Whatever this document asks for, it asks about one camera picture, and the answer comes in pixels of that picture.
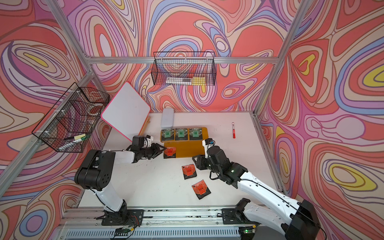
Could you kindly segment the yellow wooden two-tier shelf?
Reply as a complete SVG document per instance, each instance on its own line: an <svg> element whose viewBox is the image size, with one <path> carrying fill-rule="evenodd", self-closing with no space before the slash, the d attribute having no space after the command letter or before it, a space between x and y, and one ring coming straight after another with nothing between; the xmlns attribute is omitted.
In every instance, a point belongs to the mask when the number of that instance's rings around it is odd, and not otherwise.
<svg viewBox="0 0 384 240"><path fill-rule="evenodd" d="M203 129L203 139L205 140L209 137L208 129L206 127L201 127ZM168 141L161 142L164 147L176 147L177 153L176 158L191 158L197 155L204 155L204 147L202 145L202 140L190 141L190 138L187 141Z"/></svg>

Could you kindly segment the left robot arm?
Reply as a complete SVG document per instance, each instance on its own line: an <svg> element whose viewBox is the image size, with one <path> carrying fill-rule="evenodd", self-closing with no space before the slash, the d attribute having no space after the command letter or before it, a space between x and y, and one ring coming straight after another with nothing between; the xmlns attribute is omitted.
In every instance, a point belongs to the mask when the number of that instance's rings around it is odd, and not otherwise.
<svg viewBox="0 0 384 240"><path fill-rule="evenodd" d="M153 142L153 137L134 136L132 144L125 150L90 150L78 168L74 181L85 190L93 192L104 205L107 213L119 213L125 200L119 197L111 185L114 166L135 164L140 160L151 160L161 155L166 147Z"/></svg>

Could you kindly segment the red tea bag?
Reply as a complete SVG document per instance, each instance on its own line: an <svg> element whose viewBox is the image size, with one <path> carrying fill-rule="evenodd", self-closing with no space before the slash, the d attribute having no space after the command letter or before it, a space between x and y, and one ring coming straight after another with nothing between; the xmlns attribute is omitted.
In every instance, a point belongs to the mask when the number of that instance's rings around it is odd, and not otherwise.
<svg viewBox="0 0 384 240"><path fill-rule="evenodd" d="M182 171L185 180L197 177L197 172L194 164L182 166Z"/></svg>
<svg viewBox="0 0 384 240"><path fill-rule="evenodd" d="M211 191L208 188L208 186L204 180L201 180L198 183L192 185L192 188L193 188L194 193L196 194L196 196L199 200L201 200L204 197L206 197L207 195L211 194Z"/></svg>
<svg viewBox="0 0 384 240"><path fill-rule="evenodd" d="M176 158L177 148L176 147L167 147L163 151L164 159Z"/></svg>

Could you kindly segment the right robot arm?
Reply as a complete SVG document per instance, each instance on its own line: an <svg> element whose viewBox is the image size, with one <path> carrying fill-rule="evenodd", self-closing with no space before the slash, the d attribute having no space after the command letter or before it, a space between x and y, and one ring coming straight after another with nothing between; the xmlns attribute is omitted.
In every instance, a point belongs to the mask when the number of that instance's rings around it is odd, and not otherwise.
<svg viewBox="0 0 384 240"><path fill-rule="evenodd" d="M194 156L199 170L209 170L217 179L241 190L263 205L241 199L234 208L234 218L241 224L267 226L287 240L314 240L321 230L315 207L307 200L292 199L257 179L244 166L231 162L219 146L212 146L205 155Z"/></svg>

